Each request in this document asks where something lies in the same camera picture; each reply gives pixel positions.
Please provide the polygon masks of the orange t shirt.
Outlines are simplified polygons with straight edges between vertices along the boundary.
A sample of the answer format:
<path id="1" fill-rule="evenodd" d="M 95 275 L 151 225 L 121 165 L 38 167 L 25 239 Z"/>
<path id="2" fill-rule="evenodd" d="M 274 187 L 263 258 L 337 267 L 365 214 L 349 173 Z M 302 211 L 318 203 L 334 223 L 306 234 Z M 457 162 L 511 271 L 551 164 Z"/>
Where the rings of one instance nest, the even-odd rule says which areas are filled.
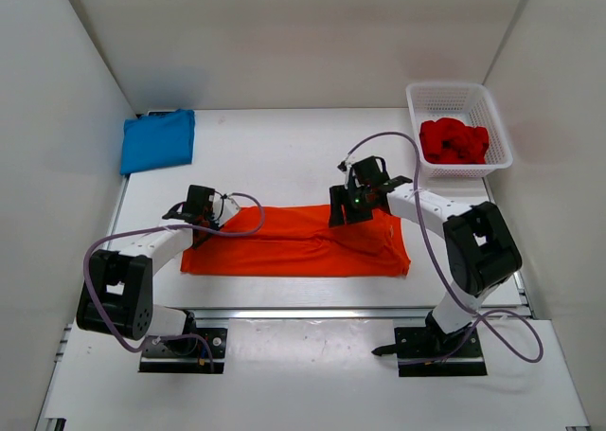
<path id="1" fill-rule="evenodd" d="M 401 277 L 411 260 L 401 220 L 379 210 L 369 221 L 329 226 L 328 205 L 266 207 L 249 236 L 212 236 L 183 253 L 181 271 L 230 277 Z"/>

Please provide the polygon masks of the blue t shirt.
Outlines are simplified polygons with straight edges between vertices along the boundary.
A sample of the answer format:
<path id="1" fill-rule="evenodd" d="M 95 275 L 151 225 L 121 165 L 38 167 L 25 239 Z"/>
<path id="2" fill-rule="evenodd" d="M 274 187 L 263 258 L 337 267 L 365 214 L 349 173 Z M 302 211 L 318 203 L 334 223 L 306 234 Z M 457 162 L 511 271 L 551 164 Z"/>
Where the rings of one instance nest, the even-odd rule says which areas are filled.
<path id="1" fill-rule="evenodd" d="M 146 115 L 123 124 L 120 174 L 188 165 L 193 159 L 192 110 Z"/>

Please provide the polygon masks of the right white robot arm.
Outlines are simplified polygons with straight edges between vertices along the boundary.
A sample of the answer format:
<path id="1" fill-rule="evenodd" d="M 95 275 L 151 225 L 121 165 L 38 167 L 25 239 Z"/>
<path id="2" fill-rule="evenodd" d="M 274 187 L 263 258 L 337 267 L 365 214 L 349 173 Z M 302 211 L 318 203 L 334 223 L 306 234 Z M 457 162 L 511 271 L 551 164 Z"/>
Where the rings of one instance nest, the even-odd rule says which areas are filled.
<path id="1" fill-rule="evenodd" d="M 485 299 L 521 268 L 521 254 L 495 204 L 470 205 L 423 190 L 417 175 L 390 176 L 379 156 L 345 159 L 337 169 L 345 183 L 330 187 L 330 227 L 370 221 L 379 210 L 418 224 L 425 243 L 429 232 L 445 242 L 451 277 L 426 318 L 429 332 L 442 338 L 464 332 Z"/>

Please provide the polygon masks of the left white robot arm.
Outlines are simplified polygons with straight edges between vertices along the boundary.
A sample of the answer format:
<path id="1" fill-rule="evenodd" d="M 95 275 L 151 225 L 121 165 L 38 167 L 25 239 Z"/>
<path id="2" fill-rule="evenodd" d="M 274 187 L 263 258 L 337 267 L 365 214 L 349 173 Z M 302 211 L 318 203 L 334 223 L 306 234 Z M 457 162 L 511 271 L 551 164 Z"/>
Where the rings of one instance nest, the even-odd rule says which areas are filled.
<path id="1" fill-rule="evenodd" d="M 109 334 L 112 324 L 119 336 L 133 341 L 148 335 L 183 334 L 187 314 L 153 304 L 153 277 L 205 238 L 190 225 L 219 228 L 214 221 L 218 196 L 213 188 L 191 185 L 186 200 L 163 216 L 165 228 L 141 234 L 119 251 L 96 249 L 91 253 L 83 262 L 88 276 L 76 313 L 78 327 Z M 174 229 L 175 224 L 187 227 Z"/>

